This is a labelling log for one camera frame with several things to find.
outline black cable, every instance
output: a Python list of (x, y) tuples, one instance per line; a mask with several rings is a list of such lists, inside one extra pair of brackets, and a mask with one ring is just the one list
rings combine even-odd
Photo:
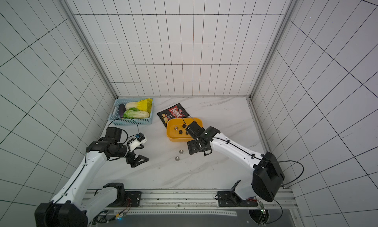
[(117, 143), (117, 144), (120, 144), (120, 145), (125, 144), (127, 142), (127, 137), (129, 136), (129, 134), (126, 132), (126, 130), (122, 129), (122, 131), (124, 131), (126, 133), (126, 140), (123, 143)]
[(209, 137), (209, 138), (206, 138), (206, 139), (204, 139), (204, 140), (209, 140), (209, 139), (219, 139), (219, 140), (225, 141), (226, 143), (229, 143), (229, 144), (233, 145), (234, 147), (236, 147), (237, 149), (239, 149), (239, 150), (245, 152), (246, 154), (252, 156), (252, 155), (249, 154), (248, 152), (246, 152), (246, 151), (244, 151), (243, 149), (239, 148), (238, 146), (232, 144), (230, 141), (227, 141), (227, 140), (224, 140), (224, 139), (220, 139), (220, 138), (218, 138), (218, 137)]
[(118, 160), (118, 159), (120, 159), (120, 157), (114, 158), (114, 159), (111, 159), (111, 160), (108, 160), (108, 161), (114, 161), (114, 160)]
[(282, 163), (282, 162), (295, 162), (295, 163), (298, 163), (298, 164), (300, 164), (301, 166), (302, 166), (302, 172), (300, 173), (300, 175), (298, 176), (298, 177), (296, 177), (294, 180), (292, 180), (292, 181), (290, 181), (290, 182), (288, 182), (288, 183), (285, 183), (285, 184), (282, 184), (282, 186), (285, 186), (285, 185), (287, 185), (287, 184), (290, 184), (290, 183), (292, 183), (292, 182), (294, 182), (295, 180), (297, 180), (297, 179), (299, 179), (300, 178), (300, 176), (303, 174), (303, 172), (305, 171), (305, 167), (301, 164), (301, 163), (299, 163), (298, 161), (295, 161), (295, 160), (283, 160), (283, 161), (268, 161), (268, 160), (262, 160), (262, 161), (264, 161), (264, 162), (269, 162), (269, 163)]
[(101, 190), (101, 189), (97, 189), (97, 190), (94, 192), (94, 196), (96, 196), (96, 193), (97, 193), (98, 190)]
[(114, 121), (116, 121), (116, 120), (119, 120), (119, 119), (122, 119), (122, 118), (126, 118), (127, 120), (132, 120), (132, 121), (134, 121), (134, 123), (136, 124), (136, 128), (138, 129), (138, 132), (137, 132), (136, 134), (139, 134), (139, 126), (138, 126), (138, 123), (135, 122), (135, 120), (133, 120), (133, 119), (131, 119), (131, 118), (128, 118), (128, 117), (119, 117), (119, 118), (116, 118), (115, 120), (112, 120), (112, 121), (108, 124), (108, 126), (107, 126), (106, 128), (108, 128), (108, 127), (111, 125), (112, 122), (114, 122)]
[[(123, 211), (119, 212), (118, 215), (122, 214), (127, 208), (130, 209), (130, 208), (131, 208), (131, 204), (132, 204), (132, 203), (130, 203), (130, 200), (129, 200), (129, 204), (127, 205), (127, 207), (126, 207)], [(106, 213), (106, 215), (102, 216), (101, 219), (98, 220), (98, 217), (99, 217), (102, 213)], [(107, 223), (108, 221), (112, 221), (112, 220), (115, 220), (115, 219), (116, 219), (116, 215), (115, 215), (115, 216), (113, 216), (112, 218), (110, 218), (110, 219), (107, 220), (107, 219), (106, 219), (107, 215), (108, 215), (108, 211), (107, 211), (107, 210), (103, 210), (103, 211), (101, 211), (100, 213), (98, 213), (98, 215), (95, 216), (94, 219), (95, 219), (95, 221), (96, 221), (97, 223), (100, 223), (100, 224), (105, 224), (105, 223)]]
[(191, 116), (191, 115), (189, 115), (188, 113), (183, 113), (183, 114), (187, 114), (188, 116), (190, 116), (196, 123), (197, 123), (197, 121)]
[[(63, 193), (63, 194), (66, 194), (69, 190), (69, 188), (73, 185), (73, 183), (76, 181), (76, 179), (79, 177), (80, 173), (83, 171), (85, 165), (83, 165), (83, 168), (81, 168), (79, 174), (76, 176), (76, 178), (73, 180), (73, 182), (70, 184), (70, 186), (66, 189), (66, 191)], [(62, 197), (64, 197), (65, 195), (61, 196), (55, 203), (57, 203)]]
[[(279, 220), (281, 217), (282, 217), (282, 214), (283, 214), (283, 209), (282, 209), (282, 206), (278, 203), (278, 201), (276, 201), (276, 200), (274, 200), (273, 199), (273, 201), (275, 201), (280, 207), (281, 207), (281, 215), (280, 215), (280, 217), (278, 217), (278, 219), (277, 220)], [(268, 223), (264, 223), (264, 224), (271, 224), (271, 223), (274, 223), (274, 222), (276, 222), (277, 220), (273, 220), (273, 221), (271, 221), (271, 222), (268, 222)]]
[(129, 140), (129, 138), (130, 138), (130, 137), (132, 137), (132, 136), (135, 136), (135, 135), (131, 135), (131, 136), (127, 137), (127, 139), (126, 139), (126, 140)]

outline mounting plate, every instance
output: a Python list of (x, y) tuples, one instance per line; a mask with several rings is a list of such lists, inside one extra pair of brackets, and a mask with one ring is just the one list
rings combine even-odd
[(204, 152), (204, 151), (210, 150), (210, 147), (207, 147), (207, 146), (202, 150), (198, 149), (197, 144), (194, 140), (187, 142), (187, 144), (188, 144), (189, 155), (193, 155), (194, 153), (199, 153), (199, 152)]
[[(131, 207), (138, 207), (139, 206), (139, 202), (141, 201), (141, 194), (142, 192), (125, 192), (125, 202), (123, 203), (123, 205), (121, 207), (127, 207), (127, 204), (129, 203), (128, 202), (128, 198), (131, 199)], [(115, 206), (115, 205), (109, 205), (107, 207), (119, 207), (119, 206)]]
[(231, 199), (232, 194), (233, 194), (232, 191), (218, 191), (217, 192), (218, 205), (220, 207), (256, 207), (258, 206), (258, 202), (252, 202), (248, 200), (241, 200), (237, 205)]

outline snack bag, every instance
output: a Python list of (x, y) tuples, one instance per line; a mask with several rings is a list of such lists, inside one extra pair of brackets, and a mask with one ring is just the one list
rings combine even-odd
[(159, 116), (160, 120), (163, 122), (164, 126), (167, 127), (167, 122), (170, 119), (186, 118), (186, 117), (188, 117), (188, 113), (180, 105), (180, 103), (178, 103), (178, 104), (176, 104), (176, 105), (174, 105), (174, 106), (172, 106), (172, 107), (170, 107), (166, 110), (159, 112), (158, 116)]

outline white tiled wall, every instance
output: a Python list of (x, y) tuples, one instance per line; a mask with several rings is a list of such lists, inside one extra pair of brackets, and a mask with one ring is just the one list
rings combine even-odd
[(248, 95), (290, 0), (67, 0), (118, 95)]
[(306, 227), (378, 220), (377, 5), (300, 0), (253, 97)]
[(0, 0), (0, 32), (0, 226), (35, 226), (114, 98), (57, 0)]

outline black base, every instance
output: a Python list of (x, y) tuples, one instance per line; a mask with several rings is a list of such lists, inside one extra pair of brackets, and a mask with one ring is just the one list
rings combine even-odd
[(127, 200), (128, 198), (131, 199), (131, 207), (138, 207), (141, 201), (141, 194), (142, 192), (125, 192), (125, 201), (122, 205), (117, 206), (110, 204), (108, 207), (127, 207), (127, 204), (129, 203), (129, 201)]
[(267, 202), (272, 202), (278, 189), (281, 187), (285, 175), (277, 162), (276, 157), (267, 152), (261, 155), (262, 160), (253, 168), (253, 191)]
[(34, 212), (37, 227), (85, 227), (88, 225), (87, 211), (81, 211), (71, 201), (41, 203)]
[(234, 191), (218, 191), (217, 200), (220, 207), (256, 207), (258, 202), (232, 198)]

